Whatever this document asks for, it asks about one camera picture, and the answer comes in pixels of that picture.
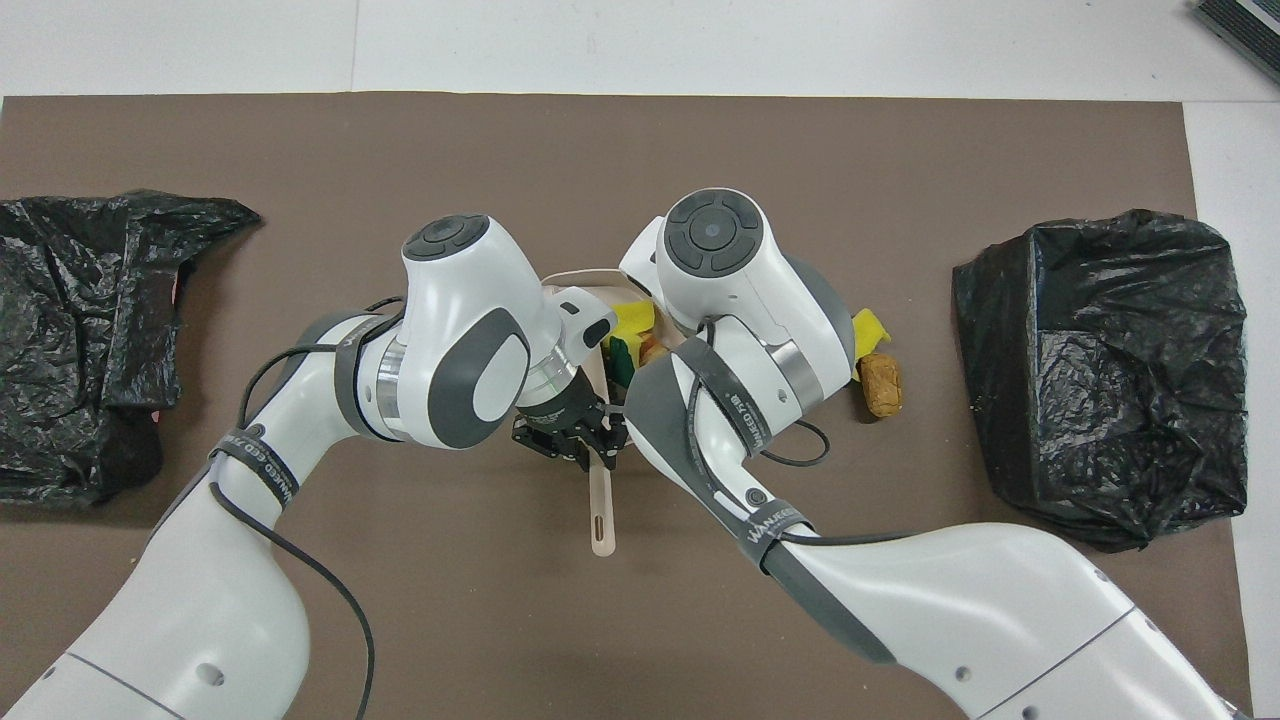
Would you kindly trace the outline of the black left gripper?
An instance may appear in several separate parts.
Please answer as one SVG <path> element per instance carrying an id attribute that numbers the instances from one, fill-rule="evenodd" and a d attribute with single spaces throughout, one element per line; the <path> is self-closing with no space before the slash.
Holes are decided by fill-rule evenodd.
<path id="1" fill-rule="evenodd" d="M 617 456 L 628 442 L 622 410 L 616 405 L 605 406 L 590 380 L 576 375 L 562 392 L 544 404 L 516 407 L 512 439 L 541 456 L 573 461 L 584 471 L 590 470 L 591 457 L 596 454 L 613 471 Z"/>

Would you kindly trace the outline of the beige plastic dustpan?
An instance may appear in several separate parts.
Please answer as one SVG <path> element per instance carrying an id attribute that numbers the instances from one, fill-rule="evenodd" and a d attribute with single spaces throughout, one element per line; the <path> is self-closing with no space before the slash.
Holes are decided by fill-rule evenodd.
<path id="1" fill-rule="evenodd" d="M 611 405 L 625 404 L 628 388 L 614 384 L 605 374 L 605 338 L 613 333 L 617 315 L 612 306 L 652 301 L 655 306 L 655 334 L 662 343 L 663 322 L 657 304 L 621 270 L 581 270 L 549 275 L 543 281 L 553 309 L 559 311 L 563 329 L 559 346 L 571 366 L 585 366 L 596 393 Z"/>

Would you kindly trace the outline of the brown bread chunk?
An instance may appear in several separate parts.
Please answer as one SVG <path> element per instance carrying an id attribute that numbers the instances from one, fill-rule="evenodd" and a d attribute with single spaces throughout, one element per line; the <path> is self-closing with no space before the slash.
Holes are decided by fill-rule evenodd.
<path id="1" fill-rule="evenodd" d="M 858 363 L 861 391 L 876 418 L 897 415 L 904 406 L 901 366 L 888 354 L 868 354 Z"/>

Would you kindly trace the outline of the boxy black bag lined bin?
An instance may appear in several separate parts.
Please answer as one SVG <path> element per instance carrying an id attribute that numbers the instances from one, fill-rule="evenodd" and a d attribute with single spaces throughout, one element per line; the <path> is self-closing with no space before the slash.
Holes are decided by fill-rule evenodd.
<path id="1" fill-rule="evenodd" d="M 1216 229 L 1041 223 L 956 266 L 952 296 L 1002 501 L 1108 553 L 1245 511 L 1247 311 Z"/>

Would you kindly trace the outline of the crumpled black bag lined bin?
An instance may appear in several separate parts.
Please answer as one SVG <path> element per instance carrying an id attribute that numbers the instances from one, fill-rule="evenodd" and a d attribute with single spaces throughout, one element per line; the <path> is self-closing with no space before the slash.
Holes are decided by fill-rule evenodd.
<path id="1" fill-rule="evenodd" d="M 0 503 L 84 507 L 159 474 L 184 270 L 259 220 L 151 190 L 0 202 Z"/>

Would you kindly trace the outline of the brown table mat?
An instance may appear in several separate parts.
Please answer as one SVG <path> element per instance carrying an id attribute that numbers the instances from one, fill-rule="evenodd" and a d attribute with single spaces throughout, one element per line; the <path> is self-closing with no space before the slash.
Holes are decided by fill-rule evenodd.
<path id="1" fill-rule="evenodd" d="M 265 220 L 186 286 L 164 469 L 84 512 L 0 507 L 0 715 L 102 611 L 233 424 L 246 380 L 316 319 L 404 290 L 401 245 L 485 211 L 540 275 L 616 266 L 685 193 L 753 196 L 785 252 L 888 327 L 905 407 L 846 389 L 818 468 L 768 489 L 836 536 L 1019 521 L 991 492 L 954 329 L 952 269 L 1030 225 L 1196 215 L 1183 109 L 1161 102 L 334 94 L 10 97 L 0 199 L 150 188 Z M 335 446 L 280 532 L 358 597 L 367 720 L 964 720 L 931 683 L 833 641 L 634 451 L 617 550 L 588 479 L 507 430 L 466 452 Z"/>

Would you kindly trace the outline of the dark ribbed device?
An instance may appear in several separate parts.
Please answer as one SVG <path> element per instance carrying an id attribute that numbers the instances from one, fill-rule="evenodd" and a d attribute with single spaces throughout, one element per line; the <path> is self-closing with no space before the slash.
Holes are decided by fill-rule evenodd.
<path id="1" fill-rule="evenodd" d="M 1196 0 L 1193 13 L 1235 49 L 1280 67 L 1280 0 Z"/>

